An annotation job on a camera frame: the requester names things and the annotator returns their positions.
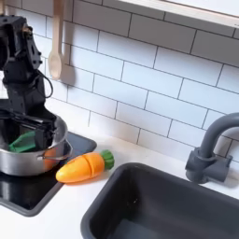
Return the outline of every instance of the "induction cooktop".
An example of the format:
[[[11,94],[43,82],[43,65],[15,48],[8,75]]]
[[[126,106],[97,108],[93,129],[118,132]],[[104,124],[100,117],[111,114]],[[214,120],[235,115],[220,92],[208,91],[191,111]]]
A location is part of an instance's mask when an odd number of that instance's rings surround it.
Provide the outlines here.
[[[49,172],[29,177],[0,173],[0,205],[26,217],[37,215],[63,185],[55,179],[59,168],[76,156],[96,148],[94,141],[77,134],[68,133],[67,139],[73,147],[71,158],[60,162]]]

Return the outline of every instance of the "wooden spoon handle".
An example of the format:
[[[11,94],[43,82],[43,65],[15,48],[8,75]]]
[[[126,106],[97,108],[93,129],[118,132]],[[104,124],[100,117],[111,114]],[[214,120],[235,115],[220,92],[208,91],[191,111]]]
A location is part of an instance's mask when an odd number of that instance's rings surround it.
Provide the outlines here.
[[[0,15],[5,14],[5,0],[0,0]]]
[[[49,72],[59,79],[63,69],[63,7],[65,0],[54,0],[52,51],[49,55]]]

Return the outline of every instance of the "toy carrot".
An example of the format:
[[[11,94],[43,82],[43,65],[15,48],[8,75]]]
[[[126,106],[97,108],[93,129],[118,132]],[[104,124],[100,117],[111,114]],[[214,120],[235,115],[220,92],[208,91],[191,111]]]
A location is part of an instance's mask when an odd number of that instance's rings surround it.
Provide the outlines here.
[[[78,156],[63,166],[56,174],[62,183],[75,183],[100,175],[114,166],[114,156],[109,150]]]

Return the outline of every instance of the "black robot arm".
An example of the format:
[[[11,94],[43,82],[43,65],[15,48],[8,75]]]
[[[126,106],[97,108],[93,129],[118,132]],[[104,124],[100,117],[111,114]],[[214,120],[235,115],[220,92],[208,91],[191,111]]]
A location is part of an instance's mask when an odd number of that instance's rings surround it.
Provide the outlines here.
[[[0,100],[1,131],[12,125],[8,138],[11,143],[22,129],[35,130],[37,149],[51,145],[56,120],[45,108],[44,75],[38,71],[40,56],[27,20],[0,16],[0,70],[8,96]]]

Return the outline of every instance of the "sink basin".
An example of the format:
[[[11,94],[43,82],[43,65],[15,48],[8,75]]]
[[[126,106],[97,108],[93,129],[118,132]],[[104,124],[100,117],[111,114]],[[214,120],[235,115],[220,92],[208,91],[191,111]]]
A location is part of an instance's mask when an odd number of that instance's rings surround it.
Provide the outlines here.
[[[92,203],[81,232],[84,239],[238,239],[239,201],[127,163]]]

